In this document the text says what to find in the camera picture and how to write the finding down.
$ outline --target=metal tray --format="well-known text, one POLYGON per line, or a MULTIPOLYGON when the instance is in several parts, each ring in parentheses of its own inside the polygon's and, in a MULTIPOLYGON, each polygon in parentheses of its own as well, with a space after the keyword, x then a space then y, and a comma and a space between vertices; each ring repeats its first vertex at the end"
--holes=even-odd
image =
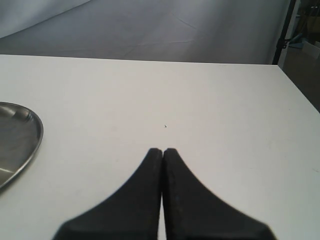
POLYGON ((0 102, 0 189, 34 158, 44 127, 30 109, 0 102))

